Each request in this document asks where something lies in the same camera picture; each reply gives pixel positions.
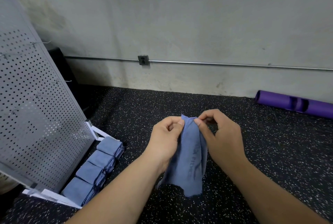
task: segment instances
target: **stack of folded towels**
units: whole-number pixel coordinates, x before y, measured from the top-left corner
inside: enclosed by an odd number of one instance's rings
[[[100,191],[105,176],[113,170],[115,159],[119,159],[124,150],[122,142],[113,137],[104,138],[61,194],[80,206],[87,204]]]

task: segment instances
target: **blue towel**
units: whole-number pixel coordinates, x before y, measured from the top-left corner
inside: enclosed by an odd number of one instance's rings
[[[181,115],[185,121],[176,153],[172,157],[161,184],[174,184],[184,190],[186,197],[202,193],[202,177],[206,171],[207,144],[193,118]]]
[[[119,159],[125,150],[122,142],[117,141],[115,138],[109,136],[105,137],[97,145],[97,149],[106,154],[114,156],[116,159]]]
[[[87,204],[97,193],[97,188],[77,177],[74,177],[61,192],[79,206]]]
[[[106,174],[109,174],[115,164],[115,159],[102,151],[95,150],[95,152],[88,158],[88,162],[102,168]]]
[[[105,182],[105,172],[103,169],[89,162],[85,162],[75,175],[97,187],[101,187]]]

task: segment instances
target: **fingernail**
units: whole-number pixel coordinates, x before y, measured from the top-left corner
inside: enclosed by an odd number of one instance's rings
[[[197,126],[199,126],[200,123],[202,122],[202,120],[197,118],[197,119],[194,119],[194,122],[195,122],[195,124],[197,124]]]

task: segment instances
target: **forearm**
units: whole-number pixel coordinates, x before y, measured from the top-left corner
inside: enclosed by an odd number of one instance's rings
[[[328,223],[248,161],[236,165],[227,175],[261,224]]]
[[[136,223],[159,174],[159,164],[142,154],[66,224]]]

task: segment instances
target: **hand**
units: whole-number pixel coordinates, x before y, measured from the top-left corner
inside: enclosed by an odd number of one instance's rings
[[[206,139],[212,159],[226,174],[248,162],[240,126],[220,110],[207,110],[194,122]],[[206,123],[217,123],[219,129],[215,135]]]
[[[166,117],[152,128],[152,134],[144,154],[159,165],[160,173],[165,172],[169,161],[177,150],[177,140],[185,121],[181,117]]]

